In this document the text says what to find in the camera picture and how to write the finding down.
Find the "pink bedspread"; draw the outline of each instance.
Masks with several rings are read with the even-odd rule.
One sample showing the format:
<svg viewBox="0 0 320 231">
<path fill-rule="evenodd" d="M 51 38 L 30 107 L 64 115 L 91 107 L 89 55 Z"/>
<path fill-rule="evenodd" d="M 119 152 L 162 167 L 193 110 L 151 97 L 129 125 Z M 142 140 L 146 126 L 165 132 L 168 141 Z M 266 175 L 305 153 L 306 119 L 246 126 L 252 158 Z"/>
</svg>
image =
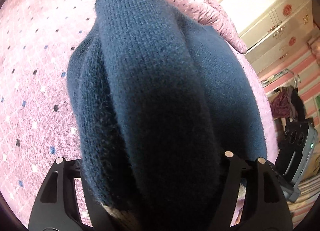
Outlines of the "pink bedspread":
<svg viewBox="0 0 320 231">
<path fill-rule="evenodd" d="M 194 12 L 197 1 L 170 0 L 201 23 L 205 23 L 203 15 L 210 14 L 207 17 L 220 34 L 244 51 L 245 46 L 219 5 L 207 3 Z M 77 126 L 67 95 L 66 71 L 71 53 L 95 21 L 94 2 L 7 0 L 0 10 L 0 190 L 25 225 L 55 158 L 81 157 Z M 236 36 L 233 39 L 226 36 L 230 30 Z M 268 159 L 275 161 L 277 144 L 267 98 L 247 60 L 232 46 L 257 100 Z M 90 224 L 80 188 L 77 196 L 82 219 Z"/>
</svg>

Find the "metal bolt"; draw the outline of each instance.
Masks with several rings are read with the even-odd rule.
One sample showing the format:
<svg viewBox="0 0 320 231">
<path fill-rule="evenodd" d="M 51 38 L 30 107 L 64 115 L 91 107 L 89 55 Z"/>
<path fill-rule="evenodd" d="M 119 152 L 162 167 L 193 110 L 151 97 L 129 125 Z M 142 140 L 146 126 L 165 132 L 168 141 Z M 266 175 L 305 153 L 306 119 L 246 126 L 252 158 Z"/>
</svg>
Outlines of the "metal bolt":
<svg viewBox="0 0 320 231">
<path fill-rule="evenodd" d="M 60 163 L 62 163 L 62 162 L 63 162 L 63 158 L 62 158 L 62 157 L 56 158 L 56 163 L 57 163 L 57 164 L 60 164 Z"/>
<path fill-rule="evenodd" d="M 225 155 L 226 157 L 231 158 L 231 157 L 233 157 L 233 152 L 226 151 L 226 152 L 224 153 L 224 155 Z"/>
<path fill-rule="evenodd" d="M 258 158 L 258 162 L 261 163 L 261 164 L 265 164 L 266 163 L 266 159 L 262 158 L 262 157 L 259 157 Z"/>
</svg>

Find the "black device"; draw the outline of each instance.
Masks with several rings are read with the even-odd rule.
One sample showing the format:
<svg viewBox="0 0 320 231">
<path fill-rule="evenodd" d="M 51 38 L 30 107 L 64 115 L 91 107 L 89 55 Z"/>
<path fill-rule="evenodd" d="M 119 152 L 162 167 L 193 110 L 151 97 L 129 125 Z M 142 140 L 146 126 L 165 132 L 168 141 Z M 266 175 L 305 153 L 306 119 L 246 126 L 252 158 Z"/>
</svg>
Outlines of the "black device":
<svg viewBox="0 0 320 231">
<path fill-rule="evenodd" d="M 221 152 L 221 166 L 228 169 L 228 175 L 220 204 L 208 230 L 293 230 L 286 200 L 294 201 L 300 194 L 298 184 L 317 142 L 317 131 L 307 121 L 288 122 L 285 133 L 286 144 L 279 153 L 276 165 L 264 158 L 258 158 L 255 162 L 244 161 L 230 151 Z M 81 222 L 74 178 L 82 179 L 93 227 Z M 242 178 L 246 178 L 247 187 L 241 222 L 230 227 Z M 81 159 L 66 161 L 59 157 L 39 190 L 28 229 L 115 231 L 116 227 L 108 213 L 95 201 L 85 178 L 82 178 Z"/>
</svg>

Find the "cabinet door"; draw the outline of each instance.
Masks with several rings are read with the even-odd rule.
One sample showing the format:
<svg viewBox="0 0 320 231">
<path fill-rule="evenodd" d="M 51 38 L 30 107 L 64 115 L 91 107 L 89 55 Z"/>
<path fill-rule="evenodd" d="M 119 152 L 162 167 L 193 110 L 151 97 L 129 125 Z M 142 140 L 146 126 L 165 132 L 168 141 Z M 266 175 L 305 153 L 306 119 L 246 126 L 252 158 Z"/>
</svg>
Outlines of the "cabinet door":
<svg viewBox="0 0 320 231">
<path fill-rule="evenodd" d="M 271 15 L 266 14 L 260 21 L 254 24 L 247 32 L 245 32 L 240 38 L 247 45 L 247 48 L 250 49 L 257 42 L 263 39 L 266 35 L 269 34 L 271 30 L 275 27 Z"/>
<path fill-rule="evenodd" d="M 295 29 L 302 24 L 312 20 L 312 1 L 307 0 L 289 18 L 280 24 L 275 30 L 263 38 L 259 43 L 252 47 L 246 54 L 246 59 L 253 63 L 268 52 L 273 46 L 288 37 Z"/>
<path fill-rule="evenodd" d="M 312 29 L 313 21 L 312 17 L 310 17 L 310 20 L 306 24 L 302 24 L 258 60 L 251 63 L 255 72 L 258 74 L 276 60 L 283 59 L 287 55 L 291 55 L 292 50 L 296 50 L 297 46 L 303 46 L 307 42 L 309 33 Z"/>
<path fill-rule="evenodd" d="M 299 8 L 301 3 L 305 1 L 306 0 L 281 0 L 274 9 L 275 16 L 278 17 L 278 23 L 280 24 L 286 20 Z"/>
</svg>

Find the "knit fabric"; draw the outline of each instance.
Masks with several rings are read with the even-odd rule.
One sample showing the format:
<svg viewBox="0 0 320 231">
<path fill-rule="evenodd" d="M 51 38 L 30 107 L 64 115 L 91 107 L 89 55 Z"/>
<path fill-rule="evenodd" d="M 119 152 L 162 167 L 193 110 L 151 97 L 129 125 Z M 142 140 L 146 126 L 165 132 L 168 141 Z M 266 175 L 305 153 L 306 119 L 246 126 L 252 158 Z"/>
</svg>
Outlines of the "knit fabric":
<svg viewBox="0 0 320 231">
<path fill-rule="evenodd" d="M 218 149 L 267 156 L 245 73 L 212 27 L 165 0 L 95 8 L 67 73 L 89 185 L 104 205 L 138 201 L 167 230 L 198 230 L 219 200 Z"/>
</svg>

